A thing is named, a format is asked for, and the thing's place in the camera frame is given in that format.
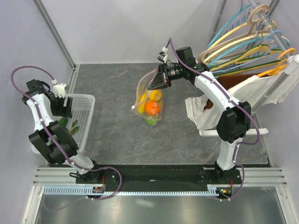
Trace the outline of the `clear zip top bag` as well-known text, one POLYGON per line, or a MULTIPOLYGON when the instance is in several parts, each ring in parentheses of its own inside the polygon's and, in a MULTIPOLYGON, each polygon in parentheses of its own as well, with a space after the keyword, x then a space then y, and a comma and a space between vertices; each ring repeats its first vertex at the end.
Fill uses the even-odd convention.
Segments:
POLYGON ((144 75, 138 82, 137 84, 137 88, 136 88, 136 99, 135 99, 135 104, 131 106, 131 112, 133 112, 135 115, 143 118, 143 119, 147 119, 147 118, 157 118, 159 119, 159 121, 161 120, 162 117, 162 111, 163 111, 163 96, 162 98, 157 101, 157 103, 159 104, 160 107, 160 111, 157 115, 154 116, 149 116, 145 111, 142 114, 139 114, 137 112, 137 107, 138 104, 140 102, 140 98, 142 96, 142 94, 147 91, 147 98, 146 98, 146 102, 150 101, 149 100, 149 90, 147 90, 147 87, 149 86, 149 84, 151 83, 151 81, 154 79, 154 77, 157 75, 157 69, 152 70, 151 72, 147 73, 146 75, 144 75))

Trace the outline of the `orange fruit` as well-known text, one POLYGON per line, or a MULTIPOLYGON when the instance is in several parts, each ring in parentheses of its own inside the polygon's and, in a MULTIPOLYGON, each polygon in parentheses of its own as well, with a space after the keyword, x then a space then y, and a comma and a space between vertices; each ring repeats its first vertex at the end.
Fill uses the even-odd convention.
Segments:
POLYGON ((149 116, 157 115, 160 111, 159 104, 155 101, 147 101, 144 109, 149 116))

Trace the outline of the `yellow banana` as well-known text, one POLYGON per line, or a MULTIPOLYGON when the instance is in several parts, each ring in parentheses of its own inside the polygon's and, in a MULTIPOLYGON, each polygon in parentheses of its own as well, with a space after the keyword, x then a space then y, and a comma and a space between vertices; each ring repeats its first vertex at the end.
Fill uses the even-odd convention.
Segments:
POLYGON ((137 107, 137 112, 139 114, 144 113, 144 107, 145 107, 145 103, 146 103, 146 98, 147 98, 147 91, 145 91, 142 94, 141 98, 140 98, 140 102, 139 102, 138 107, 137 107))

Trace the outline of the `green custard apple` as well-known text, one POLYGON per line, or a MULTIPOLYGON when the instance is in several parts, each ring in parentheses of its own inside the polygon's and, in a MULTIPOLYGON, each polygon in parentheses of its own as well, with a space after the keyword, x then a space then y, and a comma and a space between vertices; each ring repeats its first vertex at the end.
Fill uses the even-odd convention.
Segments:
POLYGON ((146 124, 149 125, 149 126, 154 126, 154 125, 156 125, 156 124, 158 123, 158 121, 159 121, 159 119, 157 119, 157 118, 152 118, 152 117, 147 118, 147 119, 145 120, 146 124))

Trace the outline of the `yellow pear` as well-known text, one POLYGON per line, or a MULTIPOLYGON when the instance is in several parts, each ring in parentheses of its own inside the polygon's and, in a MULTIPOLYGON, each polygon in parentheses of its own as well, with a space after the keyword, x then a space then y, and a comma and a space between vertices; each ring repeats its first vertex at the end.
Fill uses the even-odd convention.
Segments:
POLYGON ((149 100, 157 102, 162 98, 161 90, 151 90, 149 91, 149 100))

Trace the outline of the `green cucumber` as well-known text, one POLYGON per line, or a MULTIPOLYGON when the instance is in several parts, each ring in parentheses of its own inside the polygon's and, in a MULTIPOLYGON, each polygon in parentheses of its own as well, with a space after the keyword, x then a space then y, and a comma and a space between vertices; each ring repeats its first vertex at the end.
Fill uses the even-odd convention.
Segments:
POLYGON ((68 118, 66 117, 62 117, 59 121, 59 124, 61 124, 63 127, 66 127, 67 123, 68 123, 68 118))

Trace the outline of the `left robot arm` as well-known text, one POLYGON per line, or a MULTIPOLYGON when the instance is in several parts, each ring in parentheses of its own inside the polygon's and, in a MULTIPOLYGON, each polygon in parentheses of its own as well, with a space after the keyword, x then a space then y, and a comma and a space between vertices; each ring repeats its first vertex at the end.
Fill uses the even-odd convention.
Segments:
POLYGON ((23 102, 33 115, 34 132, 29 141, 49 164, 70 165, 80 175, 86 174, 91 183, 99 183, 103 173, 95 168, 96 163, 84 156, 66 127, 55 117, 72 118, 73 98, 65 95, 65 84, 52 88, 44 81, 30 80, 23 102))

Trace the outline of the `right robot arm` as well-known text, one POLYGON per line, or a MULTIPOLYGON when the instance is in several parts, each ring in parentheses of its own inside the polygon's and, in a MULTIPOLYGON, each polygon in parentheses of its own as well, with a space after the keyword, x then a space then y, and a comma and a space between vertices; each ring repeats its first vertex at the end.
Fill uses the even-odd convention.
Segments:
POLYGON ((196 62, 191 47, 179 48, 175 51, 177 63, 167 65, 167 48, 158 55, 161 64, 157 74, 148 86, 148 90, 159 90, 171 87, 171 82, 180 78, 190 81, 203 91, 221 113, 216 131, 221 138, 221 149, 215 163, 214 178, 218 183, 226 183, 235 167, 235 147, 242 141, 250 129, 251 106, 248 102, 239 102, 220 85, 205 63, 196 62))

